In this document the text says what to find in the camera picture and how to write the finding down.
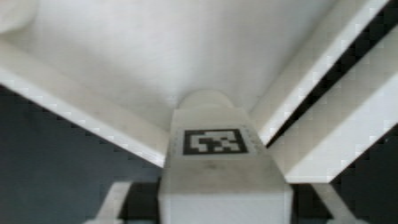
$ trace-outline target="white ceiling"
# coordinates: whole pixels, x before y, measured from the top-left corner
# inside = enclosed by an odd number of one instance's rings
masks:
[[[220,90],[252,109],[332,4],[41,0],[36,21],[9,41],[167,130],[197,89]]]

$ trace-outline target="black and white square marker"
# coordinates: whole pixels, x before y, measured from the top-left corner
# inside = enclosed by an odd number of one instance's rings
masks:
[[[240,129],[185,130],[183,155],[249,153]]]

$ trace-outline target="dark gray floor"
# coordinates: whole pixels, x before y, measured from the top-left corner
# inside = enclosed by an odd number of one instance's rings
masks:
[[[355,215],[398,223],[398,137],[334,180]],[[162,170],[0,87],[0,224],[80,224],[114,181],[155,183]],[[295,186],[298,219],[325,223],[311,188]]]
[[[158,176],[142,159],[0,92],[2,224],[80,224],[112,182],[155,182]]]

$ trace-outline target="white panel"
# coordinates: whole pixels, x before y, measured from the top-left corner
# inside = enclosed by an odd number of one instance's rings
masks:
[[[387,0],[339,0],[252,110],[265,144]]]
[[[327,183],[398,123],[398,28],[270,147],[290,182]]]
[[[172,109],[197,89],[220,90],[252,109],[332,4],[41,0],[36,21],[9,40],[169,130]]]
[[[156,165],[167,132],[0,41],[0,83]]]

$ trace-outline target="white beam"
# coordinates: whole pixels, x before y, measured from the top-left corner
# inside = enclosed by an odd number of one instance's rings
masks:
[[[339,0],[250,116],[266,144],[387,0]]]
[[[270,147],[291,183],[327,183],[398,123],[398,28]]]
[[[0,40],[0,83],[158,166],[169,133]]]

